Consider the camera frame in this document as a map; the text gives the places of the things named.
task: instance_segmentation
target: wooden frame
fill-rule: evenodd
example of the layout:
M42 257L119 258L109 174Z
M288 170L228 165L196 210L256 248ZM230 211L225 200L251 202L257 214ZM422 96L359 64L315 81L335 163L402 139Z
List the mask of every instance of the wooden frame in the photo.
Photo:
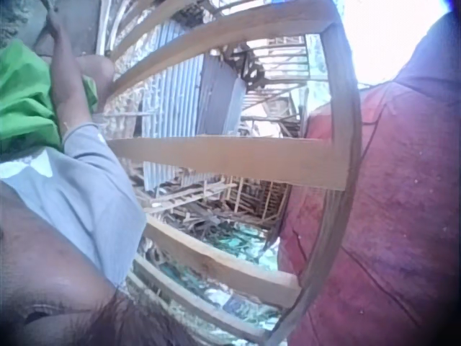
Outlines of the wooden frame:
M98 37L96 41L96 54L103 56L106 50L107 23L109 21L109 11L112 0L101 0L99 8Z
M267 333L264 329L253 327L251 324L241 321L237 317L203 301L163 274L141 256L136 256L134 267L140 270L145 276L148 276L150 281L164 293L205 321L252 342L260 343L264 341L264 335Z
M195 0L174 0L162 2L151 14L149 14L139 25L136 25L136 27L123 38L119 45L110 53L110 59L112 61L116 61L145 33L151 31L157 25L169 19L173 14L187 5L193 4L194 2Z
M327 189L318 237L299 281L291 274L264 271L147 216L145 235L179 262L265 303L286 308L272 331L259 334L235 321L229 322L226 315L216 316L203 302L193 300L190 293L174 286L161 273L147 270L157 285L163 285L173 299L188 309L260 345L279 345L305 315L334 263L352 209L362 150L360 100L352 53L332 1L294 0L220 17L151 53L123 74L113 90L116 96L139 81L211 48L305 33L321 34L331 89L332 143L225 136L109 142L117 155L135 161Z
M205 277L215 278L240 292L273 306L291 307L300 292L296 276L263 270L235 256L206 245L174 227L147 215L144 235L155 239L178 262Z
M334 4L324 0L270 4L221 17L194 28L146 56L115 81L112 96L170 66L219 46L282 35L318 34L340 21Z
M115 139L108 141L108 144L120 157L187 167L198 173L233 175L332 190L344 190L346 186L347 161L323 141L199 136Z

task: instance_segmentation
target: dark hair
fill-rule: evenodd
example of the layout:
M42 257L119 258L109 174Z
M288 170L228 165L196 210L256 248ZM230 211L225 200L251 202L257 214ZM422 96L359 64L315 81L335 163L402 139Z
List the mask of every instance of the dark hair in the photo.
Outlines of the dark hair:
M0 345L18 345L15 331L19 323L24 321L0 318ZM137 293L133 299L119 291L109 303L95 309L87 322L71 326L66 342L66 346L198 345L182 323L145 293Z

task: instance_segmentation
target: wooden scaffolding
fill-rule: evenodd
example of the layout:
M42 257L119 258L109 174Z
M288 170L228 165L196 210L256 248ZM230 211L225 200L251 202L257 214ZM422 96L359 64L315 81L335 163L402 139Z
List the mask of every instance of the wooden scaffolding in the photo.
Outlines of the wooden scaffolding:
M102 3L102 9L107 9L110 1ZM151 3L149 0L122 1L108 40L105 35L108 14L107 11L102 11L100 30L103 35L98 40L98 52L103 54L108 49L110 58L116 61L145 33L155 29L179 10L195 4L195 1L161 2L114 46L120 28L127 27ZM235 1L224 7L230 9L247 3L250 4L251 1ZM224 199L232 202L234 211L247 208L262 220L279 215L288 185L307 185L326 190L318 238L309 262L299 276L263 270L147 215L148 223L144 234L160 248L205 277L255 296L265 304L279 307L282 317L273 330L257 328L197 298L150 262L137 257L134 265L143 272L145 278L205 321L258 345L279 345L295 328L318 295L339 250L352 207L359 169L361 116L352 55L333 2L293 0L263 6L260 6L260 1L255 1L256 3L257 5L249 9L224 15L224 7L216 9L210 7L208 1L201 1L198 6L211 10L214 14L213 20L172 40L129 68L115 81L112 97L126 93L138 82L174 64L212 49L221 49L227 56L231 56L242 51L242 45L250 40L320 34L328 67L334 114L332 143L299 138L198 136L124 138L108 141L108 144L119 157L133 161L156 162L174 167L188 167L202 173L221 174L227 178L219 185L206 187L205 193L220 193L221 197L224 196ZM274 42L280 45L303 43L286 43L286 40ZM285 88L285 92L294 87L290 85ZM262 90L264 88L255 85L252 93L263 95L265 92ZM257 185L256 192L251 190L252 184ZM194 192L188 193L186 197L193 199ZM128 279L140 289L147 288L132 273ZM204 345L218 343L210 335L197 331L195 334Z

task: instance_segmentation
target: red fabric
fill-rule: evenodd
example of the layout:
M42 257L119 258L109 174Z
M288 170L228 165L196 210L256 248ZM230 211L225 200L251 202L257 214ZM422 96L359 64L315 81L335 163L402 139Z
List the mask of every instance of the red fabric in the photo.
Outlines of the red fabric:
M456 304L460 106L402 81L361 94L363 149L369 148L346 236L290 346L426 345ZM431 83L438 86L440 92L444 84ZM314 112L309 138L331 137L330 113L329 106ZM298 274L304 268L322 202L321 190L292 189L280 270Z

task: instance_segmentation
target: wooden slat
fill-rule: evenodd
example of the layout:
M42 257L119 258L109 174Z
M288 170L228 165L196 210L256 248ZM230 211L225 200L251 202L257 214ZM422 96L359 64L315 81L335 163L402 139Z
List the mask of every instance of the wooden slat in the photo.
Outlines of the wooden slat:
M150 32L157 25L165 22L176 12L183 9L187 5L193 4L195 0L173 0L164 1L156 7L140 24L136 25L128 35L126 35L120 44L115 47L110 54L110 59L116 61L129 47L134 45L144 34Z
M174 318L176 318L180 322L184 322L184 316L178 314L175 310L170 309L170 307L160 298L158 297L147 285L141 281L133 272L129 272L127 275L127 283L134 287L137 291L142 292L145 294L153 303L160 305L163 309L169 312ZM201 340L206 341L209 345L227 345L227 343L221 342L217 338L213 337L211 334L205 334L204 332L189 328L188 329L192 335L198 337Z
M165 68L216 47L246 40L320 33L340 21L333 2L323 0L270 4L221 17L149 54L115 81L112 96Z
M294 138L198 136L108 141L117 156L216 173L343 190L347 165L333 146Z
M224 188L224 186L225 186L225 184L223 184L222 182L216 182L216 183L213 183L213 184L209 184L207 186L207 189L210 190L210 189L213 189L215 187L223 187ZM161 195L161 196L158 196L157 198L155 198L154 200L152 200L152 203L163 202L165 200L173 200L175 198L182 197L182 196L185 196L185 195L191 195L192 193L196 193L196 192L200 192L200 191L203 191L203 187L194 187L192 189L186 189L186 190L182 190L182 191L179 191L179 192L170 193L169 195Z
M160 212L165 211L165 210L170 210L170 209L173 209L173 208L180 207L181 205L185 205L185 204L189 204L191 202L195 202L196 200L201 200L201 199L206 198L206 197L211 197L213 195L217 195L218 193L221 193L225 189L231 188L233 186L235 186L235 184L229 184L228 186L222 186L222 188L214 187L214 188L210 189L210 191L208 191L206 193L200 193L198 195L193 195L191 197L184 198L183 200L177 200L174 203L166 202L166 203L162 203L162 205L157 207L157 208L144 208L144 212L145 213L160 213Z
M362 118L352 53L342 25L333 25L321 35L333 111L334 145L346 155L350 169L346 190L327 191L318 238L302 274L302 293L286 310L264 345L277 346L305 316L325 283L341 246L354 200L362 152Z
M148 9L153 3L153 0L137 0L132 6L132 9L122 18L118 32L123 31L131 23L133 19Z
M99 8L98 37L96 41L96 54L103 56L106 49L107 23L112 0L101 0Z
M150 215L144 235L178 262L273 306L290 307L300 291L297 278L272 272L197 240Z
M238 192L237 192L237 198L236 198L236 206L233 209L234 213L238 212L238 204L240 203L240 196L242 193L242 187L243 187L243 178L240 178L240 182L238 183Z
M197 297L176 281L163 274L138 254L136 255L134 265L135 269L139 269L144 276L146 276L146 279L151 281L170 298L183 305L186 310L189 310L199 318L213 323L215 326L237 337L244 338L257 344L265 340L266 331L264 329L253 327L251 324L221 309L215 308L213 305Z
M115 15L114 24L112 25L112 29L110 30L109 34L109 42L107 43L107 48L109 50L114 49L115 45L115 38L117 37L118 27L120 26L120 22L122 21L123 14L125 13L128 5L130 4L131 0L122 0L120 7L118 9L117 14Z
M271 199L272 187L273 186L274 186L274 182L271 182L271 185L269 187L269 193L267 194L266 205L264 206L264 212L262 213L262 217L261 217L263 220L266 218L267 207L269 207L269 201Z
M239 1L234 1L234 2L231 2L225 6L222 6L222 7L218 7L214 12L213 14L217 13L217 12L222 12L224 11L225 9L231 9L232 7L235 7L235 6L240 6L240 5L243 5L243 4L246 4L248 2L252 2L254 0L239 0Z

